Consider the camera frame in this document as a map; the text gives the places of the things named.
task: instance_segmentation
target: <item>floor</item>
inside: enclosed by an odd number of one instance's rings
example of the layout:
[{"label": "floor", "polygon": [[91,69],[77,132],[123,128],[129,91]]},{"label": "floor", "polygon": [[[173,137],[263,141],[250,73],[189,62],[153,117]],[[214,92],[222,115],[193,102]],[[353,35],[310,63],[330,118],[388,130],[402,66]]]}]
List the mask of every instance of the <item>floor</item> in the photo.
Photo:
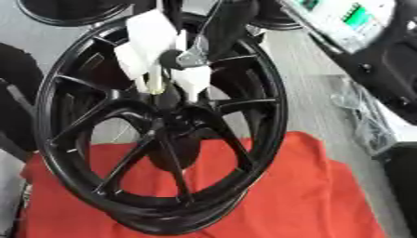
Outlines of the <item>floor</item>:
[{"label": "floor", "polygon": [[[46,26],[23,16],[14,1],[1,0],[0,29],[0,42],[31,53],[46,73],[88,27]],[[287,87],[289,130],[304,131],[322,139],[331,158],[350,165],[387,237],[410,237],[382,167],[356,145],[346,115],[330,101],[332,82],[338,80],[343,71],[302,31],[269,32],[266,48]],[[112,134],[118,135],[124,127],[113,128]]]}]

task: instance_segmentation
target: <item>wheel rim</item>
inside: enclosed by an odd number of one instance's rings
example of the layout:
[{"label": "wheel rim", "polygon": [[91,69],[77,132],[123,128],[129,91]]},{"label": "wheel rim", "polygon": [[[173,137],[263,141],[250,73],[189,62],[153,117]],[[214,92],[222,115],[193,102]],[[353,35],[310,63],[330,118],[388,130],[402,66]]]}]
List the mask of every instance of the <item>wheel rim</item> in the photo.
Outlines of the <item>wheel rim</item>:
[{"label": "wheel rim", "polygon": [[19,9],[29,18],[53,26],[76,27],[108,20],[126,10],[130,4],[94,4],[87,7],[65,0],[54,0],[41,4],[34,0],[16,0]]},{"label": "wheel rim", "polygon": [[[193,32],[197,30],[201,19],[186,15],[185,22],[185,28]],[[86,65],[95,61],[93,56],[97,56],[97,52],[107,57],[107,61],[114,60],[111,53],[113,48],[126,40],[124,20],[114,21],[82,37],[58,60],[42,84],[36,103],[36,140],[41,153],[45,156],[50,170],[67,189],[78,198],[107,212],[120,223],[135,230],[153,234],[173,234],[206,227],[230,212],[242,199],[248,187],[261,176],[274,159],[287,122],[286,95],[279,75],[263,51],[247,37],[243,37],[235,45],[234,55],[231,53],[228,59],[213,62],[212,84],[222,87],[231,99],[211,100],[207,103],[204,97],[201,97],[202,99],[196,104],[180,103],[181,106],[177,105],[175,113],[169,114],[175,114],[182,119],[186,117],[185,115],[192,115],[194,120],[192,129],[197,130],[200,126],[210,127],[221,137],[226,138],[226,143],[235,151],[238,168],[209,188],[199,192],[189,192],[181,175],[182,168],[175,169],[176,165],[173,163],[170,172],[179,188],[179,195],[163,198],[138,196],[117,188],[117,182],[128,170],[128,167],[123,165],[135,165],[137,158],[148,153],[155,141],[169,151],[169,144],[172,141],[169,137],[173,137],[174,133],[165,126],[169,125],[168,119],[161,115],[158,109],[144,103],[143,99],[140,99],[141,95],[127,89],[130,88],[130,82],[120,70],[116,70],[119,80],[116,85],[87,83],[77,76],[83,69],[88,68]],[[248,69],[240,74],[237,73],[242,67]],[[227,81],[226,78],[230,74],[246,75],[248,81],[246,83]],[[62,129],[65,123],[62,122],[64,116],[60,117],[60,114],[61,111],[65,111],[65,107],[61,105],[68,104],[65,101],[66,95],[74,90],[74,86],[76,91],[82,91],[80,88],[87,89],[88,96],[94,98],[93,101],[100,102],[93,103],[94,107],[88,108],[87,112],[83,112],[81,117],[72,121],[70,126]],[[245,112],[245,118],[258,118],[252,120],[256,122],[251,124],[253,145],[250,152],[242,147],[233,131],[219,117],[223,113],[241,109],[250,109],[250,112]],[[79,149],[77,147],[79,135],[85,135],[83,133],[87,133],[89,127],[110,117],[123,117],[144,136],[138,141],[138,146],[131,151],[134,156],[125,156],[121,160],[119,166],[121,169],[114,170],[117,173],[100,179],[88,170],[88,166],[80,165],[82,164],[80,162],[84,161],[80,156],[83,152],[74,154],[68,151],[72,148]],[[179,159],[175,158],[174,153],[175,150],[169,153],[170,161],[177,162],[178,165]],[[161,224],[164,218],[193,216],[201,219],[191,224],[185,221],[178,225],[175,231],[171,229],[172,223]],[[144,228],[145,220],[149,222]]]}]

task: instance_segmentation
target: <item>clear plastic bag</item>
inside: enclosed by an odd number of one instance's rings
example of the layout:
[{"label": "clear plastic bag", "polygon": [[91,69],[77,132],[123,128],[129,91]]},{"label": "clear plastic bag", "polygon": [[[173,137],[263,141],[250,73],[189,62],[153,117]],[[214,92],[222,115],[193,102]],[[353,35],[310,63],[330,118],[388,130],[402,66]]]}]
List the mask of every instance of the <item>clear plastic bag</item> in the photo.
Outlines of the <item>clear plastic bag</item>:
[{"label": "clear plastic bag", "polygon": [[392,147],[395,144],[393,134],[375,106],[375,98],[348,77],[341,79],[338,88],[331,100],[353,115],[356,141],[372,156]]}]

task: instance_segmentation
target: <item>red cloth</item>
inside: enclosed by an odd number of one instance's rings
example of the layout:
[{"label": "red cloth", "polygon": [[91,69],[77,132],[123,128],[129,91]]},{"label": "red cloth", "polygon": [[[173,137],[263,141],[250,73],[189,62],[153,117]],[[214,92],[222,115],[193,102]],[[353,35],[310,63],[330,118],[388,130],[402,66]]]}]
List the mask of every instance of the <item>red cloth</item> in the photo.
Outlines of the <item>red cloth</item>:
[{"label": "red cloth", "polygon": [[[94,146],[93,167],[104,174],[127,147]],[[205,141],[198,162],[187,170],[189,185],[198,190],[214,182],[215,176],[226,174],[235,163],[228,157],[232,158],[232,152],[222,141]],[[23,214],[20,238],[154,237],[127,229],[73,197],[47,172],[39,156],[23,175],[31,179],[34,189]],[[168,173],[143,160],[128,173],[123,186],[134,192],[167,195],[175,192],[169,180]],[[317,139],[290,132],[275,162],[229,216],[203,231],[177,237],[382,238],[383,232],[346,165],[328,159]]]}]

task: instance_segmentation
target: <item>wheel spoke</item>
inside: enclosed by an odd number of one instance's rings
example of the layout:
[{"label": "wheel spoke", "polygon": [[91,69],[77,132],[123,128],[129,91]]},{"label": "wheel spoke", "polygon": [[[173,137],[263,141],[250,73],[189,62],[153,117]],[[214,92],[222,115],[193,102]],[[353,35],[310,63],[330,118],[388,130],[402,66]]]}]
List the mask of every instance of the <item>wheel spoke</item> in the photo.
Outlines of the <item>wheel spoke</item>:
[{"label": "wheel spoke", "polygon": [[237,166],[241,170],[249,172],[253,168],[254,160],[220,113],[209,107],[191,106],[189,109],[198,115],[203,126],[213,130],[234,150],[238,161]]},{"label": "wheel spoke", "polygon": [[86,81],[86,80],[83,80],[83,79],[80,79],[80,78],[77,78],[77,77],[72,77],[72,76],[69,76],[69,75],[58,74],[56,76],[56,78],[67,80],[67,81],[79,84],[81,86],[88,87],[90,89],[101,91],[103,93],[109,93],[111,91],[109,88],[106,88],[105,86],[100,86],[100,85],[97,85],[95,83],[92,83],[92,82],[89,82],[89,81]]},{"label": "wheel spoke", "polygon": [[238,161],[238,167],[244,171],[249,172],[253,167],[253,159],[251,158],[248,151],[240,142],[239,138],[235,135],[232,128],[224,121],[220,116],[217,116],[217,122],[211,125],[213,129],[219,136],[221,136],[224,141],[235,151]]},{"label": "wheel spoke", "polygon": [[223,70],[247,70],[254,62],[256,62],[256,55],[247,55],[220,59],[213,62],[210,67],[214,72]]},{"label": "wheel spoke", "polygon": [[91,128],[93,125],[98,123],[100,119],[104,118],[105,114],[108,113],[107,109],[110,108],[111,103],[112,102],[108,99],[99,102],[99,104],[88,110],[88,112],[63,129],[63,131],[61,131],[58,136],[51,141],[52,144],[59,145],[65,139],[69,139],[81,131]]},{"label": "wheel spoke", "polygon": [[157,128],[151,128],[137,143],[137,145],[131,149],[115,166],[115,168],[106,176],[103,182],[94,190],[94,192],[106,193],[116,192],[117,187],[120,185],[120,181],[126,175],[126,173],[137,164],[143,156],[148,153],[151,148],[151,142],[155,140],[155,131]]},{"label": "wheel spoke", "polygon": [[223,99],[211,102],[217,112],[226,115],[232,112],[240,112],[249,109],[260,109],[264,106],[279,103],[279,98],[269,99]]},{"label": "wheel spoke", "polygon": [[160,135],[158,135],[158,140],[161,143],[162,148],[166,152],[166,160],[170,167],[172,176],[174,177],[175,182],[177,184],[180,193],[180,201],[185,202],[187,204],[192,203],[194,201],[194,198],[193,195],[190,193],[185,178],[182,174],[180,160],[177,156],[177,153],[175,153],[175,149],[172,146],[171,139],[168,137],[167,133],[163,132]]}]

